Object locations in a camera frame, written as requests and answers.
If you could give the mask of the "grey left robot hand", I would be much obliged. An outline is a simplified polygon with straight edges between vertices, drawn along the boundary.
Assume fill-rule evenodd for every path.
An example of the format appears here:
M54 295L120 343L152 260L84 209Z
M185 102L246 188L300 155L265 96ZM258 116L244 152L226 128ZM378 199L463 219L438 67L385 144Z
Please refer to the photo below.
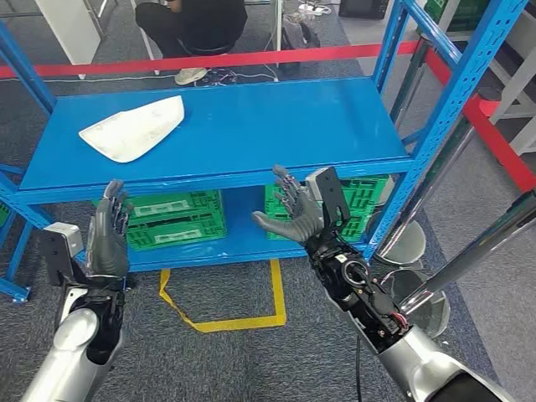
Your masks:
M85 262L90 277L123 277L130 269L126 242L130 208L122 187L122 180L110 181L90 220Z

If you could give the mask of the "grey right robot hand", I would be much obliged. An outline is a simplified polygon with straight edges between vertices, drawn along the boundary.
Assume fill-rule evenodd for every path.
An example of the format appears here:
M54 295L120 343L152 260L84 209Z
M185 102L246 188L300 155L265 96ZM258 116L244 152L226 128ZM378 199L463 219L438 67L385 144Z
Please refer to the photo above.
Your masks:
M276 184L282 193L274 193L291 218L279 221L260 211L254 211L251 218L267 232L280 235L305 245L308 240L324 228L324 219L318 203L311 199L309 191L303 188L294 176L281 165L274 165L273 172L277 176Z

